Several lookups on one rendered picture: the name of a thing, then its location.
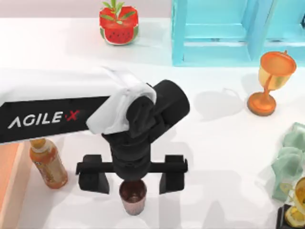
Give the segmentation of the salmon-coloured shallow box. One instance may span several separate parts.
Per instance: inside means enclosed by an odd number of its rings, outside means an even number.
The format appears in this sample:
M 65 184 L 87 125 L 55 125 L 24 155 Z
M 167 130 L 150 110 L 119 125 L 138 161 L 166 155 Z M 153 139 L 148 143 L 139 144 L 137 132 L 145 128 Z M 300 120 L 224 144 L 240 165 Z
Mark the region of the salmon-coloured shallow box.
M 29 144 L 0 145 L 0 229 L 18 229 L 30 178 Z

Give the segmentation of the gold trophy with black base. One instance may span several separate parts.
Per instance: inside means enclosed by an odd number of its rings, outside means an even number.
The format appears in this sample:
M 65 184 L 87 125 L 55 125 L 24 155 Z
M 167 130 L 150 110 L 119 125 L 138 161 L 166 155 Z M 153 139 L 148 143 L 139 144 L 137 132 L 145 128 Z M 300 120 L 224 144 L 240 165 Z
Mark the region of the gold trophy with black base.
M 275 229 L 305 229 L 305 177 L 295 188 L 288 183 L 281 183 L 280 188 L 294 205 L 284 204 L 278 209 Z

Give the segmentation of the brown ribbed cup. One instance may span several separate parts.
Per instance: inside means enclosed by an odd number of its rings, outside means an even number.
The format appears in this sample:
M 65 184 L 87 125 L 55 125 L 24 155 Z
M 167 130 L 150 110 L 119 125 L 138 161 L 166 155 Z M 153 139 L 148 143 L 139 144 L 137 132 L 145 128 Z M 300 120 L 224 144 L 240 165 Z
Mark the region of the brown ribbed cup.
M 129 215 L 136 216 L 144 210 L 146 193 L 146 184 L 141 179 L 121 183 L 119 194 L 123 207 Z

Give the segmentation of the orange trophy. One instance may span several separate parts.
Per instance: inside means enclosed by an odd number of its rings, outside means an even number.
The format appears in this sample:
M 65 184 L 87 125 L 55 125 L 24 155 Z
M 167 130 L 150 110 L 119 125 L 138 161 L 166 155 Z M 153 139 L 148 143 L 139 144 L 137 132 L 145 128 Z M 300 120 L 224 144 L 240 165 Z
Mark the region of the orange trophy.
M 258 74 L 263 91 L 249 96 L 248 109 L 258 116 L 271 115 L 275 111 L 276 101 L 270 92 L 283 87 L 295 71 L 296 62 L 287 51 L 272 51 L 263 54 Z

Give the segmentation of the light blue rack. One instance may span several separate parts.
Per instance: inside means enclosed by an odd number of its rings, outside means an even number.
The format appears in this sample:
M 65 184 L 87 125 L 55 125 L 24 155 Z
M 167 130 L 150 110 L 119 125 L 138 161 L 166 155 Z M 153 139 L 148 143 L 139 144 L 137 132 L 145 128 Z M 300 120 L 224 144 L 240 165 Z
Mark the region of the light blue rack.
M 175 66 L 255 66 L 287 51 L 305 67 L 305 0 L 172 0 Z

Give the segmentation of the orange juice bottle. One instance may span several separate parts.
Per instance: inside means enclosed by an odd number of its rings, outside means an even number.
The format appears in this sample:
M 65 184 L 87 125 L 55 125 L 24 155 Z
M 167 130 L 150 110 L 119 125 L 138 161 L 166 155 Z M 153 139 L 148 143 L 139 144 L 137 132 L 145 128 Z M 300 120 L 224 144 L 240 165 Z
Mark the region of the orange juice bottle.
M 67 171 L 52 141 L 46 138 L 30 140 L 30 158 L 49 188 L 59 189 L 67 183 Z

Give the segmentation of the pale green crumpled cloth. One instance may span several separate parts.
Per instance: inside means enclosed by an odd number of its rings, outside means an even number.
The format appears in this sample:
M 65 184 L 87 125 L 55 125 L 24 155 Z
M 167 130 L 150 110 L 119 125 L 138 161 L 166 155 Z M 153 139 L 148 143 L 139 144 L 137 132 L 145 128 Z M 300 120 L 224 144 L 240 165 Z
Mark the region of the pale green crumpled cloth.
M 305 167 L 305 125 L 294 123 L 284 136 L 282 148 L 271 164 L 275 175 L 272 198 L 286 202 L 288 192 L 282 191 L 281 184 L 293 185 L 303 174 Z

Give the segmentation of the watermelon plant pot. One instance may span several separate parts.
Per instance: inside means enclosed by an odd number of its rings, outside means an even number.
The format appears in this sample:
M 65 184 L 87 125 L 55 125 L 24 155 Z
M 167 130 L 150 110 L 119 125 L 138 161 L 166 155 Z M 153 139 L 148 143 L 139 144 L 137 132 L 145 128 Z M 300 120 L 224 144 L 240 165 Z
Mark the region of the watermelon plant pot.
M 138 11 L 122 1 L 104 1 L 99 12 L 99 25 L 100 34 L 108 44 L 130 44 L 139 32 Z

